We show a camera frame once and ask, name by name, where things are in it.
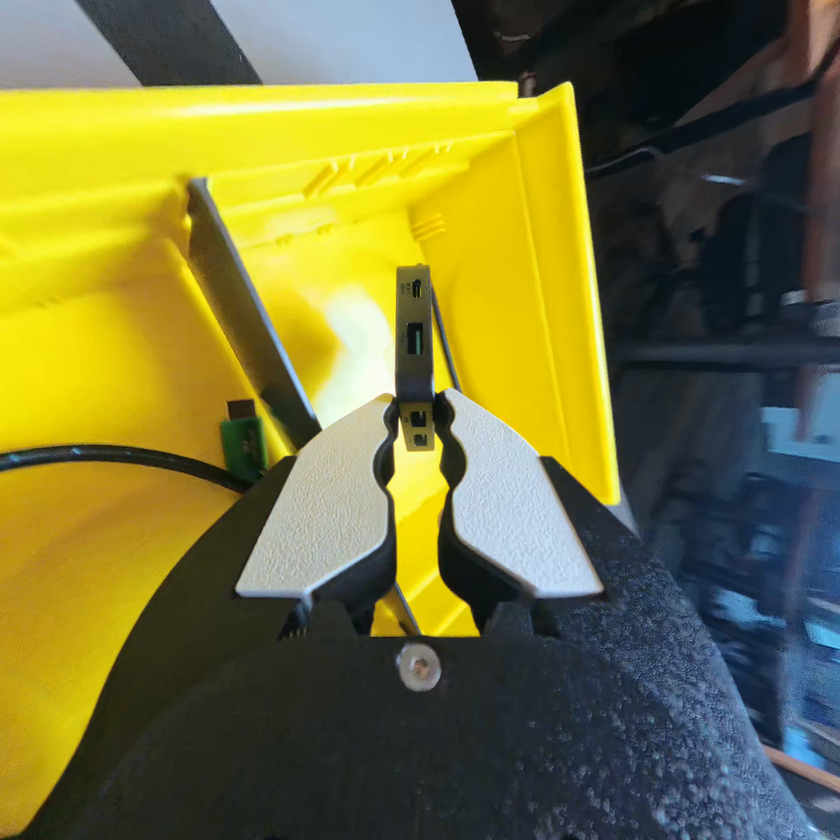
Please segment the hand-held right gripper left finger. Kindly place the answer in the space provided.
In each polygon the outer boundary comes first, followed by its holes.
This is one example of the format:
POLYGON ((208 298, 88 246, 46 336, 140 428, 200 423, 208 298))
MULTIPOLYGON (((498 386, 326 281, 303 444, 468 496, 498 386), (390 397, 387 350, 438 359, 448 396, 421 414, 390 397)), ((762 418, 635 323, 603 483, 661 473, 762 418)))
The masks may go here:
POLYGON ((397 410, 381 394, 299 450, 236 585, 247 600, 293 601, 301 621, 340 603, 357 632, 396 582, 394 474, 397 410))

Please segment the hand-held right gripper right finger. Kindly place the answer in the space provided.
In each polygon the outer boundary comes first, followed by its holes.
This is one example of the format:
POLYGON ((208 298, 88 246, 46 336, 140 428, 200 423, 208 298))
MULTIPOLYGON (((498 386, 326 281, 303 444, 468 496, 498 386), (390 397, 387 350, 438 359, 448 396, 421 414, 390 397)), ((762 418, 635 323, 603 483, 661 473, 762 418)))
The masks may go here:
POLYGON ((437 396, 448 484, 438 561, 462 599, 491 576, 527 599, 601 596, 595 570, 538 451, 453 388, 437 396))

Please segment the yellow plastic bin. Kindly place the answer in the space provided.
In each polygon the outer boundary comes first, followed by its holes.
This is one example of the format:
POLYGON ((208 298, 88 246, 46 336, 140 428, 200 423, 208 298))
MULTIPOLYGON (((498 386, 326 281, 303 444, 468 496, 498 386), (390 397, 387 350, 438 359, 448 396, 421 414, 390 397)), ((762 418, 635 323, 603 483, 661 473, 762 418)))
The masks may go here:
MULTIPOLYGON (((324 427, 393 392, 398 266, 459 383, 600 502, 621 491, 570 82, 2 91, 2 453, 224 462, 257 397, 187 265, 209 192, 324 427)), ((174 564, 236 500, 138 465, 2 474, 2 837, 25 830, 174 564)))

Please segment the black HDMI splitter with cable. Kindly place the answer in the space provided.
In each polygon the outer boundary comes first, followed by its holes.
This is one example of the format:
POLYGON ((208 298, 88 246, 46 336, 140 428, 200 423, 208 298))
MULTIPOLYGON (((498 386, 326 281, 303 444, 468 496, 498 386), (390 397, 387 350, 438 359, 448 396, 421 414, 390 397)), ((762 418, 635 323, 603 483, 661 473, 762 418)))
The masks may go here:
POLYGON ((452 380, 445 335, 439 331, 430 268, 400 266, 395 273, 394 385, 397 410, 395 502, 397 574, 412 621, 431 637, 470 635, 468 607, 447 588, 438 568, 438 531, 448 483, 442 471, 445 408, 437 400, 435 362, 452 380))

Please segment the black bin divider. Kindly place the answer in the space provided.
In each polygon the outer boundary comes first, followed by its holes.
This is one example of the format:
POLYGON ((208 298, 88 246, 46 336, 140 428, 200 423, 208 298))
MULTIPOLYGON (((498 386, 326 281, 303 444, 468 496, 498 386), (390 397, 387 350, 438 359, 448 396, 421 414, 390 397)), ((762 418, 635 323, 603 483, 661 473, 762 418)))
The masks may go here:
POLYGON ((186 186, 190 233, 187 263, 223 335, 259 399, 289 445, 302 449, 322 430, 207 179, 186 186))

